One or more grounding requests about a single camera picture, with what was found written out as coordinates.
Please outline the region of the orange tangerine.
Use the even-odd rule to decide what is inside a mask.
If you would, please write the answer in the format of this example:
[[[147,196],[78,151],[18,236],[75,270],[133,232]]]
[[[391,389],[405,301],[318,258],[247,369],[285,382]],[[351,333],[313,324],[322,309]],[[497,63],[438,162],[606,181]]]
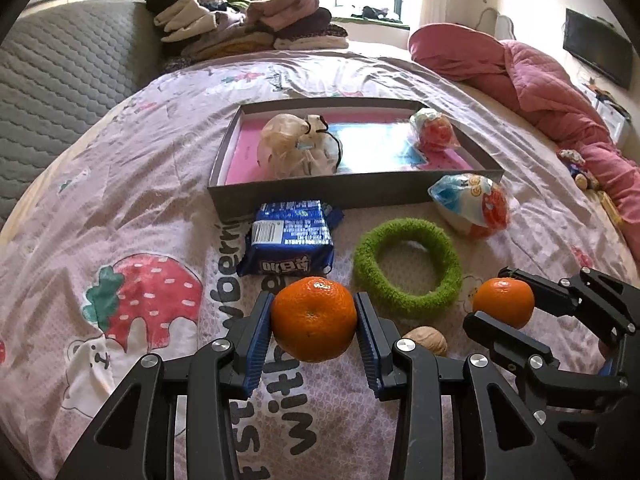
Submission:
[[[480,285],[472,301],[474,312],[482,311],[517,330],[533,315],[533,289],[515,278],[491,278]]]
[[[344,285],[310,276],[274,296],[270,321],[273,337],[285,352],[299,361],[320,363],[348,349],[358,315]]]

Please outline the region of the brown walnut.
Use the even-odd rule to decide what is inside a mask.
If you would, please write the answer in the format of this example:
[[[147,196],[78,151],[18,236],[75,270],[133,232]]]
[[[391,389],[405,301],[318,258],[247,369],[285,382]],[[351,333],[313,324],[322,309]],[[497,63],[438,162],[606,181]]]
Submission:
[[[432,326],[419,326],[404,335],[416,344],[432,352],[434,356],[446,356],[448,342],[446,337]]]

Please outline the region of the toy egg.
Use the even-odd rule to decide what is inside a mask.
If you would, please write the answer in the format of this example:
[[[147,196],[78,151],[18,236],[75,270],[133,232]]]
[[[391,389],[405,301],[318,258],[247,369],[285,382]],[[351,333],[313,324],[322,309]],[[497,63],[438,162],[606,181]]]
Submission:
[[[423,153],[443,152],[460,146],[449,119],[434,108],[420,108],[409,118],[409,122],[416,133],[416,146]]]
[[[442,218],[463,236],[482,240],[509,225],[509,196],[488,177],[446,174],[427,193]]]

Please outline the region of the blue cookie packet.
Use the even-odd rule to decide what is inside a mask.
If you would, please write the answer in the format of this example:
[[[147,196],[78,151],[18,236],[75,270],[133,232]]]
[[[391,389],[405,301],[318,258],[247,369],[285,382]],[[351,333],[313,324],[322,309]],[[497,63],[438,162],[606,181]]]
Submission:
[[[262,204],[245,237],[239,276],[329,274],[335,254],[332,231],[343,219],[340,208],[321,200]]]

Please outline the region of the beige drawstring pouch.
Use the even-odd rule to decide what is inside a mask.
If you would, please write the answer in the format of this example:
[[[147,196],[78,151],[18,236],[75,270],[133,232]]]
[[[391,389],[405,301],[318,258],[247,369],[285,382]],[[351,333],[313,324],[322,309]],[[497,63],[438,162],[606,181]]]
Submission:
[[[271,179],[330,176],[340,166],[343,148],[323,116],[283,113],[262,127],[256,155]]]

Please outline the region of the yellow snack packet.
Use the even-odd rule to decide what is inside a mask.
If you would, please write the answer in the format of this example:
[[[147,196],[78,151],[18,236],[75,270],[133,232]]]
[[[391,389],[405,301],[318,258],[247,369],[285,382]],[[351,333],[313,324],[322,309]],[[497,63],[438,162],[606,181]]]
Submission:
[[[616,228],[620,228],[624,224],[624,220],[614,202],[612,201],[612,198],[608,196],[608,193],[605,193],[604,191],[598,191],[597,196],[606,215],[612,222],[612,225],[616,226]]]

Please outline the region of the small clown doll toy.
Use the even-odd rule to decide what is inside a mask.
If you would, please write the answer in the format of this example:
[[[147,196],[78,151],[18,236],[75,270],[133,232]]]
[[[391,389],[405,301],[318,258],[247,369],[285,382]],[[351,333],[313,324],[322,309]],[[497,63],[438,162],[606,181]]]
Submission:
[[[563,148],[556,156],[570,172],[573,181],[582,191],[599,191],[600,183],[587,168],[585,159],[578,151]]]

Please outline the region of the pink strawberry bed sheet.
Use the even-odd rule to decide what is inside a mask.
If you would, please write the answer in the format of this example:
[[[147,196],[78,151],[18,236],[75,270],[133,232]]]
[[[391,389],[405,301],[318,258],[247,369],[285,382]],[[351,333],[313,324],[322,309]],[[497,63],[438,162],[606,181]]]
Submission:
[[[352,209],[334,231],[330,279],[355,289],[352,253],[393,218],[424,218],[460,255],[460,299],[433,324],[449,355],[477,286],[503,266],[553,281],[591,263],[639,285],[637,263],[555,146],[480,92],[469,96],[398,55],[265,52],[151,82],[91,128],[1,246],[1,429],[40,479],[54,479],[107,395],[146,352],[185,356],[227,333],[283,278],[236,274],[245,222],[221,222],[209,171],[240,105],[320,96],[421,101],[439,108],[504,170],[511,218],[488,240],[458,237],[433,207]],[[233,403],[243,479],[386,479],[397,402],[378,403],[357,343],[298,364],[272,342],[250,401]]]

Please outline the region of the red quilted blanket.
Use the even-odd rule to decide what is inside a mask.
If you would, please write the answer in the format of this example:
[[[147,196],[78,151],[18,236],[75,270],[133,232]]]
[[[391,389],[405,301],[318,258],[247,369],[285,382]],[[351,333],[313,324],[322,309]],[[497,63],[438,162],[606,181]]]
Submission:
[[[408,50],[413,62],[477,88],[560,148],[578,151],[611,197],[627,245],[639,257],[639,167],[616,148],[604,121],[560,63],[528,44],[449,23],[419,28]]]

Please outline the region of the dark cardboard box tray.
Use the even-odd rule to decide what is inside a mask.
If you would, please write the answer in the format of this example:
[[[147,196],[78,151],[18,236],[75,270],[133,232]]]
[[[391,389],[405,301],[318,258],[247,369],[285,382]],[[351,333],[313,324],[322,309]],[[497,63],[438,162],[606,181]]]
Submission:
[[[229,122],[208,180],[222,220],[252,216],[264,203],[321,200],[342,209],[424,203],[428,188],[447,174],[480,174],[499,182],[503,169],[460,125],[458,146],[419,151],[411,116],[420,101],[383,98],[307,98],[244,104]],[[274,178],[259,165],[260,132],[288,113],[319,115],[340,142],[342,158],[328,176]]]

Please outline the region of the pink and blue book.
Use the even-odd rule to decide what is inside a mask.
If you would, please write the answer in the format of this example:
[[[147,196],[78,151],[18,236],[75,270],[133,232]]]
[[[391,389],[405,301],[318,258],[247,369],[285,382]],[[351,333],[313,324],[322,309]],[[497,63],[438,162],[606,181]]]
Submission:
[[[343,157],[335,174],[377,174],[412,170],[468,170],[460,148],[423,153],[416,146],[416,133],[407,118],[324,114],[329,132],[341,141]],[[269,119],[246,116],[228,148],[230,162],[224,170],[227,184],[275,181],[257,163],[257,145]]]

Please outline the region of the black flat television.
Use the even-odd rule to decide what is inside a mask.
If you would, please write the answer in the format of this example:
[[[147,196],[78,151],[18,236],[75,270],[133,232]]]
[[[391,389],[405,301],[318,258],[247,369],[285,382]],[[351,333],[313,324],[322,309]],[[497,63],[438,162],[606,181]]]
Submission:
[[[566,9],[563,49],[620,88],[630,89],[634,48],[605,22]]]

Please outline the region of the grey quilted headboard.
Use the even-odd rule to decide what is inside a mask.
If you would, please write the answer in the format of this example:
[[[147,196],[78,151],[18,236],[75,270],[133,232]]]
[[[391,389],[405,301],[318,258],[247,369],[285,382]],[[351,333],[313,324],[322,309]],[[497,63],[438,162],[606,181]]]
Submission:
[[[1,217],[109,110],[160,74],[140,0],[86,0],[16,21],[1,44]]]

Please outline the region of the pile of folded clothes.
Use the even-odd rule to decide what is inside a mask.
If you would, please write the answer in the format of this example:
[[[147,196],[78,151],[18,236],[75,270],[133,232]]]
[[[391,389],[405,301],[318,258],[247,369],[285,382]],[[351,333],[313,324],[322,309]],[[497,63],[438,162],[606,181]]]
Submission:
[[[345,49],[319,0],[145,0],[162,32],[164,71],[268,50]]]

